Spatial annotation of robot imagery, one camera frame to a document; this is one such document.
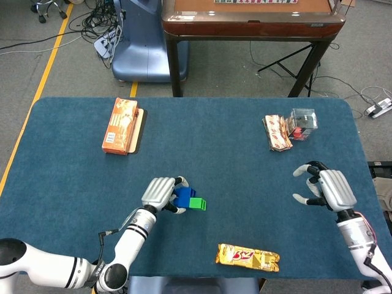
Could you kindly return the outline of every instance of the metal table leg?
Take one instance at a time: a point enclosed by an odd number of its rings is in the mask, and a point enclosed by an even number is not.
[[[173,97],[182,97],[181,84],[179,80],[179,61],[177,41],[173,39],[166,39],[167,58],[169,62],[171,90]]]
[[[288,94],[288,97],[298,97],[299,94],[301,94],[306,82],[310,78],[331,42],[331,40],[314,42],[314,46],[298,72],[298,78],[296,79],[290,94]]]

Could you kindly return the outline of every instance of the candy bar wrapper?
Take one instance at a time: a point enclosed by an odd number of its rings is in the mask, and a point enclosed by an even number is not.
[[[219,244],[218,247],[216,263],[238,265],[262,271],[279,271],[277,262],[281,257],[277,253],[229,244]]]
[[[290,139],[288,139],[287,126],[283,116],[266,115],[263,118],[263,124],[270,150],[284,151],[293,146]]]

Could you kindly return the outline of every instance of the chair wheel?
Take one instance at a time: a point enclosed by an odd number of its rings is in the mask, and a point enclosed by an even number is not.
[[[36,6],[36,5],[30,6],[30,10],[33,11],[34,13],[37,13],[37,12],[38,12],[37,6]]]
[[[39,20],[40,23],[46,23],[47,22],[47,20],[45,19],[45,17],[43,15],[40,15],[38,17],[38,20]]]
[[[65,20],[68,17],[64,11],[60,11],[60,16],[63,20]]]

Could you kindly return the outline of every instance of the blue toy block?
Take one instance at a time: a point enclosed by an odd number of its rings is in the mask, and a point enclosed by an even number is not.
[[[196,191],[189,187],[181,187],[175,190],[177,198],[173,200],[173,204],[180,208],[189,208],[190,199],[195,197]]]

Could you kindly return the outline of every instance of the power strip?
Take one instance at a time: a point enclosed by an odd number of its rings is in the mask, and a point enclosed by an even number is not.
[[[392,110],[392,99],[385,98],[375,105],[370,106],[365,110],[365,114],[371,118],[378,118],[380,115]]]
[[[116,43],[116,30],[108,32],[94,42],[94,48],[102,58],[111,57],[111,51]]]

